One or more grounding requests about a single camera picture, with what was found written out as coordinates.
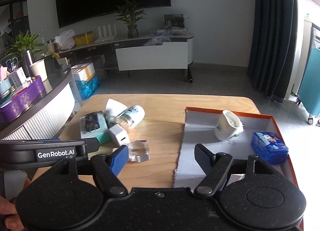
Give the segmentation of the person's left hand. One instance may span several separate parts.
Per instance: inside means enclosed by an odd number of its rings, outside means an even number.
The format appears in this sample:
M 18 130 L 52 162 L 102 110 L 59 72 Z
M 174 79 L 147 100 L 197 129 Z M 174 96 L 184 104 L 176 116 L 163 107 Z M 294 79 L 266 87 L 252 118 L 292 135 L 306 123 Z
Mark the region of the person's left hand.
M 1 174 L 1 230 L 24 230 L 16 210 L 16 199 L 8 200 L 3 196 L 4 180 Z

